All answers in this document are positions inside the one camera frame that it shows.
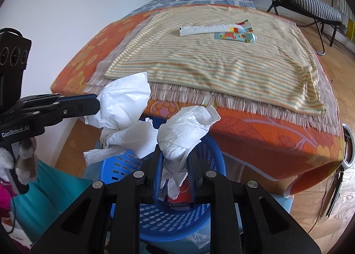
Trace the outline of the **white gloved left hand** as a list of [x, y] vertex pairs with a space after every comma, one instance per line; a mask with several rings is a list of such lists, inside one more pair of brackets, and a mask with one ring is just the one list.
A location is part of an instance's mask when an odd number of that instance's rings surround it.
[[14, 169], [19, 183], [27, 185], [37, 179], [38, 159], [35, 154], [37, 142], [35, 138], [26, 139], [15, 144], [17, 155], [15, 161], [13, 155], [1, 148], [1, 179], [9, 183], [7, 170]]

